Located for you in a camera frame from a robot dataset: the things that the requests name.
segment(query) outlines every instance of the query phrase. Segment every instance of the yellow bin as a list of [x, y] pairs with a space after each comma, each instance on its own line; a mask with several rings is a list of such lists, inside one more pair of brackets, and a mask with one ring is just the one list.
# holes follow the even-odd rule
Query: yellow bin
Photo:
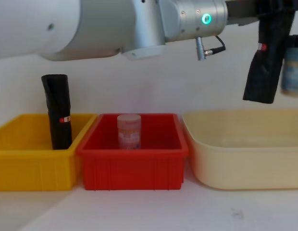
[[0, 128], [0, 191], [65, 191], [75, 185], [80, 160], [75, 149], [97, 118], [71, 116], [73, 143], [67, 150], [52, 150], [49, 118], [20, 115]]

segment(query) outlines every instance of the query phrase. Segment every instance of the beige bin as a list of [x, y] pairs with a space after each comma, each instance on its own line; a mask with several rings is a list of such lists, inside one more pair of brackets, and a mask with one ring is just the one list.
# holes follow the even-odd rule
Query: beige bin
[[183, 116], [195, 176], [223, 190], [298, 188], [298, 110]]

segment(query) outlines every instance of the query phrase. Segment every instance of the white table surface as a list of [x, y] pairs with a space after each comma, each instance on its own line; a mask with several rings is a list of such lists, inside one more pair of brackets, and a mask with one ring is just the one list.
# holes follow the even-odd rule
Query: white table surface
[[0, 193], [0, 231], [298, 231], [298, 190]]

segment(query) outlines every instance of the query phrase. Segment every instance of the plastic bin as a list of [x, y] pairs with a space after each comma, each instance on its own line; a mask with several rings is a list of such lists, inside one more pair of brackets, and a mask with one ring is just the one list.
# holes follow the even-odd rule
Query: plastic bin
[[48, 115], [20, 115], [0, 128], [0, 191], [64, 191], [80, 173], [75, 149], [96, 115], [72, 115], [73, 143], [52, 150]]
[[195, 176], [223, 190], [298, 188], [298, 110], [183, 116]]
[[118, 115], [101, 115], [77, 149], [85, 189], [180, 189], [188, 148], [177, 115], [140, 114], [140, 150], [119, 149]]

